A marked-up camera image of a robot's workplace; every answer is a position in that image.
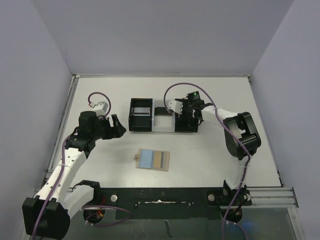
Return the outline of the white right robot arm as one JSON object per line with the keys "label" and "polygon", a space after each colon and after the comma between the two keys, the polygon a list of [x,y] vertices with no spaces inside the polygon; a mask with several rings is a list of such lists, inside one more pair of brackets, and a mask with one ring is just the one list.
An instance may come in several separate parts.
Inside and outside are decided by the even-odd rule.
{"label": "white right robot arm", "polygon": [[215,107],[212,103],[205,103],[198,91],[188,93],[186,98],[186,112],[190,119],[212,123],[224,130],[226,148],[236,160],[224,181],[228,188],[222,192],[222,197],[227,204],[233,205],[241,198],[238,188],[245,185],[249,165],[247,161],[262,144],[253,117],[247,111],[231,112]]}

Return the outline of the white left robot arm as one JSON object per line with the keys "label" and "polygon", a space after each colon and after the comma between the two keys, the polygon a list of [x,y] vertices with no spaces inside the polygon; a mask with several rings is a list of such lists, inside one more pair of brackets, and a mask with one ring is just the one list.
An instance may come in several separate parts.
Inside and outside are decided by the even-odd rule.
{"label": "white left robot arm", "polygon": [[98,140],[121,138],[126,128],[116,114],[98,116],[95,111],[83,111],[78,126],[66,137],[61,147],[61,160],[47,182],[22,204],[26,233],[37,237],[61,240],[70,227],[72,217],[86,206],[103,202],[100,183],[82,180],[74,192],[68,193],[78,170],[88,159]]}

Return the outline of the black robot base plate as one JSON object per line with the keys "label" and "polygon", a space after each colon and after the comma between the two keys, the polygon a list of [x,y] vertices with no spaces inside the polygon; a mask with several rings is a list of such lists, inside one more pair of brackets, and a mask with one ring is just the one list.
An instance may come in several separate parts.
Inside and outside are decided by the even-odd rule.
{"label": "black robot base plate", "polygon": [[224,215],[239,221],[242,207],[251,206],[248,189],[228,192],[222,187],[174,188],[102,188],[102,198],[91,205],[104,205],[108,209],[85,209],[83,218],[97,224],[115,215],[116,220],[184,220],[205,218],[219,220]]}

